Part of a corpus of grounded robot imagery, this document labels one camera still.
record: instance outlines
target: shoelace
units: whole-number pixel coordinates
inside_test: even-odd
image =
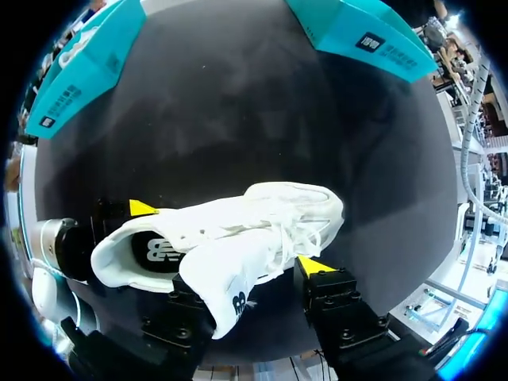
[[[295,258],[297,255],[303,255],[307,257],[320,256],[321,254],[321,235],[316,230],[308,226],[305,222],[301,221],[302,215],[295,213],[294,210],[286,210],[282,214],[271,215],[268,218],[267,223],[270,228],[280,234],[280,240],[282,243],[280,261],[276,260],[278,253],[277,249],[274,249],[274,259],[267,266],[269,269],[268,275],[259,278],[256,285],[269,282],[281,274],[284,273],[284,267],[286,263]],[[304,252],[299,253],[295,251],[295,246],[302,244]]]

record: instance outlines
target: shoe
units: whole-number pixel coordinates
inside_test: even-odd
[[[215,340],[235,326],[256,284],[282,274],[297,254],[319,256],[343,222],[341,200],[322,187],[260,183],[245,192],[242,202],[255,206],[244,225],[255,228],[200,244],[179,268],[183,282],[214,317]]]
[[[259,183],[243,196],[180,210],[160,210],[159,214],[128,221],[95,247],[91,266],[108,287],[131,286],[167,293],[173,291],[171,280],[185,254],[221,238],[262,229],[278,237],[265,245],[265,256],[259,258],[264,270],[258,274],[256,284],[266,283],[293,266],[297,255],[319,256],[344,222],[342,209],[341,200],[324,187]],[[165,241],[153,246],[147,243],[140,252],[134,236],[142,232],[154,233]],[[147,258],[144,264],[140,261],[142,256]],[[150,256],[158,260],[148,268]],[[173,267],[157,271],[161,258],[168,262],[173,259]]]
[[[146,227],[166,218],[171,210],[160,210],[161,218],[145,216],[126,222],[94,248],[90,257],[92,271],[108,287],[131,286],[139,290],[168,293],[173,291],[171,280],[179,270],[183,258],[156,233]]]
[[[270,247],[278,242],[279,235],[270,229],[250,229],[201,244],[183,257],[179,274],[214,317],[214,340],[240,319],[250,291],[265,272]]]

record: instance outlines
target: screw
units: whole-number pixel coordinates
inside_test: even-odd
[[[352,339],[352,333],[349,329],[344,329],[341,333],[341,339],[342,340],[351,340]]]
[[[189,337],[191,337],[191,331],[189,329],[180,328],[176,332],[176,337],[178,339],[188,339]]]
[[[353,300],[360,300],[362,294],[358,291],[353,291],[351,294],[349,294],[349,297]]]
[[[382,317],[380,317],[380,318],[378,319],[378,325],[379,325],[380,327],[386,327],[386,326],[387,326],[387,324],[388,324],[388,319],[387,319],[386,317],[382,316]]]

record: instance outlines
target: insole logo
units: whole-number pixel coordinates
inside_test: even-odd
[[[151,262],[177,262],[180,260],[180,253],[176,252],[171,244],[163,238],[153,238],[147,245],[147,260]]]

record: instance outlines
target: white sneaker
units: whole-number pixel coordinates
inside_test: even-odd
[[[97,245],[90,261],[97,278],[108,287],[128,285],[152,292],[171,292],[171,280],[176,270],[155,272],[153,268],[147,270],[141,266],[140,261],[136,261],[139,253],[133,251],[135,234],[158,234],[166,241],[152,248],[164,248],[167,255],[177,256],[221,238],[263,229],[271,232],[270,237],[276,235],[277,239],[268,240],[264,244],[264,256],[258,258],[263,270],[257,275],[256,284],[261,284],[291,267],[297,255],[319,256],[344,222],[342,209],[341,200],[324,187],[259,183],[250,187],[244,196],[181,210],[160,210],[159,214],[128,221]],[[153,256],[150,252],[151,249],[145,255]],[[159,259],[163,254],[158,253],[156,257]],[[178,258],[175,264],[178,265],[180,260]],[[225,255],[221,264],[225,268],[228,268],[227,261],[229,257]],[[213,277],[215,282],[216,270],[208,267],[209,276],[204,280],[210,283]]]

